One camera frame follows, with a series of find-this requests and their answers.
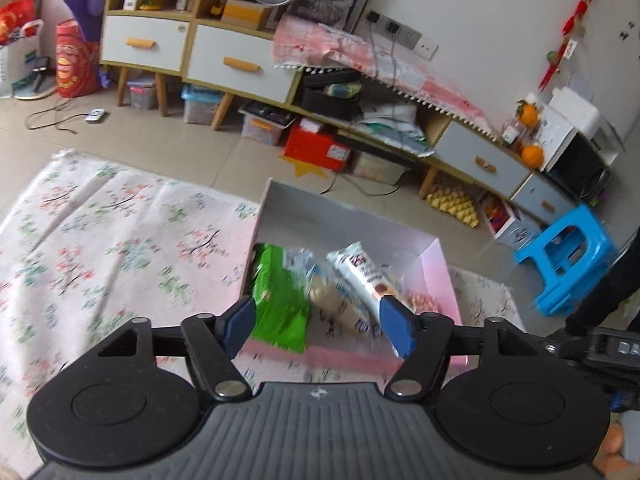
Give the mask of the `silver chocolate pie snack pack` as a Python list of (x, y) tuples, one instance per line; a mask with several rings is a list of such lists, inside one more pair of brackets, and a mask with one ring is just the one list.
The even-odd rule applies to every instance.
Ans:
[(381, 300), (385, 296), (401, 300), (394, 283), (366, 253), (360, 242), (329, 252), (326, 261), (349, 284), (378, 324), (381, 323)]

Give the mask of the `yellow egg tray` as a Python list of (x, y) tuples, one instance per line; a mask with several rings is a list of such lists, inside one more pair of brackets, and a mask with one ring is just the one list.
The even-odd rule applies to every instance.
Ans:
[(427, 203), (444, 214), (449, 214), (471, 229), (480, 224), (480, 218), (472, 197), (461, 186), (438, 184), (427, 193)]

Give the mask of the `red cardboard box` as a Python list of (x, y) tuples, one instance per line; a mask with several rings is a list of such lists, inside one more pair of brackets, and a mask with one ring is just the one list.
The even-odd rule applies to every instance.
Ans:
[(332, 171), (345, 169), (352, 151), (322, 130), (311, 132), (296, 122), (288, 133), (283, 155), (298, 162), (306, 162)]

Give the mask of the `orange fruit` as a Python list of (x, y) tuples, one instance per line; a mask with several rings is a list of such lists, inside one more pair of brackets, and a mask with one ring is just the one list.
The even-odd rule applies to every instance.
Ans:
[(538, 145), (525, 145), (521, 150), (521, 159), (529, 169), (541, 170), (544, 166), (544, 150)]

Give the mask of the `pink cloth on cabinet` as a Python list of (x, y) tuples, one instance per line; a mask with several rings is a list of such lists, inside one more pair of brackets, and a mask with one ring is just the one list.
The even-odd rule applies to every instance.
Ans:
[(497, 137), (484, 112), (422, 58), (405, 61), (372, 38), (364, 39), (286, 14), (273, 36), (272, 58), (275, 66), (290, 70), (356, 70), (492, 140)]

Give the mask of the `black microwave oven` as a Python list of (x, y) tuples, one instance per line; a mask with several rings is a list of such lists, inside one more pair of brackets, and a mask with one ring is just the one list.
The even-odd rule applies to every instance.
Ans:
[(590, 203), (603, 191), (611, 170), (581, 133), (557, 151), (544, 170), (575, 202)]

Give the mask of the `blue plastic stool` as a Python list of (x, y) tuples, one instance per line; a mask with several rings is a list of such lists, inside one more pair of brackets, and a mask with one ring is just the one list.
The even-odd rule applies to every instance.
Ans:
[(617, 248), (591, 209), (580, 205), (548, 226), (514, 254), (516, 263), (530, 260), (544, 289), (535, 299), (544, 316), (567, 316), (605, 276)]

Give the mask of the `wooden tv cabinet with drawers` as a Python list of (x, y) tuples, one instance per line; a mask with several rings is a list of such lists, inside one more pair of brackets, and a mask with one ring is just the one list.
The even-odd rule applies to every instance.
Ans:
[[(475, 183), (538, 219), (548, 220), (572, 202), (539, 171), (501, 146), (482, 111), (425, 60), (400, 58), (373, 36), (362, 38), (285, 15), (274, 29), (228, 23), (213, 7), (230, 0), (194, 0), (189, 11), (140, 10), (126, 0), (106, 0), (101, 61), (122, 74), (140, 68), (157, 77), (222, 91), (225, 103), (236, 96), (340, 127), (359, 141), (388, 154), (427, 164), (432, 174)], [(335, 107), (313, 110), (303, 101), (303, 84), (312, 76), (337, 77), (354, 70), (418, 104), (424, 140), (410, 148), (408, 138), (378, 138)]]

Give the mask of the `clear plastic storage bin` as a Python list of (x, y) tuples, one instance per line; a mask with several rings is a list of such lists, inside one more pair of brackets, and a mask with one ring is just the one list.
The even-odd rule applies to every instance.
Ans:
[(374, 156), (365, 152), (356, 152), (349, 163), (350, 171), (356, 177), (384, 183), (397, 184), (408, 168), (390, 162), (387, 159)]

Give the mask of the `red gift bag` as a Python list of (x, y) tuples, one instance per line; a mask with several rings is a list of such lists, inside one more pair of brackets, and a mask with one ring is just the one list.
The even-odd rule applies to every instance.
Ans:
[(58, 95), (65, 99), (75, 99), (97, 92), (100, 88), (100, 44), (86, 41), (76, 20), (58, 24), (55, 32)]

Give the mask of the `floral white rug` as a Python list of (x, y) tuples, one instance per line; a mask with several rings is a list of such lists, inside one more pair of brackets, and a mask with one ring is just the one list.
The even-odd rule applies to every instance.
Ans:
[(32, 396), (133, 318), (177, 326), (221, 314), (250, 290), (256, 243), (318, 262), (360, 243), (409, 297), (457, 323), (521, 321), (509, 289), (448, 266), (428, 231), (269, 181), (259, 203), (76, 151), (56, 154), (1, 223), (1, 463), (42, 461), (27, 429)]

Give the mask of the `pink strawberry snack packet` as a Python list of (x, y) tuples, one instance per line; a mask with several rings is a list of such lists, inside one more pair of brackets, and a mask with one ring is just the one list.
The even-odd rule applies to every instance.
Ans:
[(402, 303), (414, 314), (439, 313), (439, 303), (435, 297), (427, 292), (406, 290), (400, 295)]

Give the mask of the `white blue bread packet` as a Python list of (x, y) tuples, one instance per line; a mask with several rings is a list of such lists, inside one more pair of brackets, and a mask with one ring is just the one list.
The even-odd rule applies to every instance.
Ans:
[(318, 259), (309, 249), (287, 247), (283, 249), (283, 267), (296, 276), (311, 307), (344, 330), (370, 335), (374, 327), (372, 315), (352, 286), (326, 260)]

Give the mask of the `pink shallow cardboard box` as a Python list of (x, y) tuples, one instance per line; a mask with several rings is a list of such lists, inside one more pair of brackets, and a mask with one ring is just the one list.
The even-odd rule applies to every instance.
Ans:
[[(382, 297), (394, 295), (404, 304), (426, 299), (456, 324), (462, 322), (442, 246), (431, 234), (271, 180), (260, 204), (254, 241), (308, 250), (315, 264), (345, 280), (371, 318), (380, 316)], [(256, 338), (250, 338), (243, 350), (313, 368), (389, 375), (409, 346), (394, 346), (386, 335), (377, 327), (358, 335), (312, 311), (304, 352)]]

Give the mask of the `green snack packet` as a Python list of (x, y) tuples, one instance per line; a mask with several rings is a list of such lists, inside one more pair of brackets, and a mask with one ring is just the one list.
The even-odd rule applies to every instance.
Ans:
[(300, 252), (273, 244), (254, 246), (250, 291), (256, 306), (252, 338), (281, 350), (302, 354), (310, 305), (305, 296), (306, 270)]

